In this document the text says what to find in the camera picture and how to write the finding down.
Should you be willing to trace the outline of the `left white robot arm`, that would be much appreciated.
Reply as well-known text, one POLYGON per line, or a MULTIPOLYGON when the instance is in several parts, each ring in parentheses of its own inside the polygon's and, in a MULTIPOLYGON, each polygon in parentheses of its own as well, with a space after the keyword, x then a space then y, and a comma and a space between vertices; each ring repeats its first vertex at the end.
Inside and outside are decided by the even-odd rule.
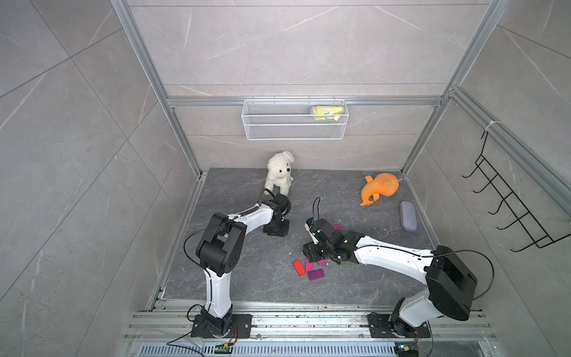
POLYGON ((230 215, 216 213, 211 217, 196 248, 198 264, 205 273, 206 304, 201 318, 215 335, 226 334, 231 326, 231 272, 239 263, 245 237, 262 228, 270 236, 285 237, 289 230, 286 215, 291 202, 282 193, 265 189, 254 206, 230 215))

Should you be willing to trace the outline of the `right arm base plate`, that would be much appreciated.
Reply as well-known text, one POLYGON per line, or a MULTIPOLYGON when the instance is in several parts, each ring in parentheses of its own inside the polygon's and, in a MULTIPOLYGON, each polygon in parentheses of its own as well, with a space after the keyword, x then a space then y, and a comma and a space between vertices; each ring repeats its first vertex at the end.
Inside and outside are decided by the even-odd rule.
POLYGON ((370 329, 372 338, 389 338, 396 337, 400 339, 427 339, 430 338, 431 332, 427 324, 420 327, 412 327, 406 324, 401 318, 393 321, 391 314, 380 314, 371 312, 367 315, 367 324, 370 329))

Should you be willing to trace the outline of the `red block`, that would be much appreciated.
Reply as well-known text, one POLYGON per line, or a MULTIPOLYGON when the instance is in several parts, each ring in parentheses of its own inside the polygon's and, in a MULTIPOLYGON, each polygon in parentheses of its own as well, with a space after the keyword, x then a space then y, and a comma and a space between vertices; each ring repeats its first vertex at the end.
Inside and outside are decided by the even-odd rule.
POLYGON ((294 270, 298 274, 299 277, 302 277, 306 274, 306 269, 304 268, 303 263, 300 260, 296 260, 293 262, 294 270))

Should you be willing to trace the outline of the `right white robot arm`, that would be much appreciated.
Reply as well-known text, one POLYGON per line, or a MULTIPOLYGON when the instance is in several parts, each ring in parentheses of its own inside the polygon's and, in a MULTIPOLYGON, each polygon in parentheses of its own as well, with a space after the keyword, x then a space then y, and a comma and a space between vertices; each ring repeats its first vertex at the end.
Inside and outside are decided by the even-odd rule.
POLYGON ((327 236, 324 229, 318 229, 310 235, 312 241, 303 246, 303 255, 310 263, 332 260, 378 266, 425 285, 424 290, 396 303, 387 320, 395 336, 409 337, 434 318, 469 319, 477 278, 450 248, 408 248, 352 231, 327 236))

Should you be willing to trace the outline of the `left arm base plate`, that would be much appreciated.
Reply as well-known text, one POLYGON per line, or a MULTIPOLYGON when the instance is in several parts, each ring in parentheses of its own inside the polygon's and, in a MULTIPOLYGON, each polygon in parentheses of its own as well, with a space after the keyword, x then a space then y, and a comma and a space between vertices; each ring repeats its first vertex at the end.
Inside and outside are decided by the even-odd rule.
POLYGON ((214 318, 208 314, 197 315, 194 318, 192 337, 248 339, 251 335, 252 315, 235 315, 214 318))

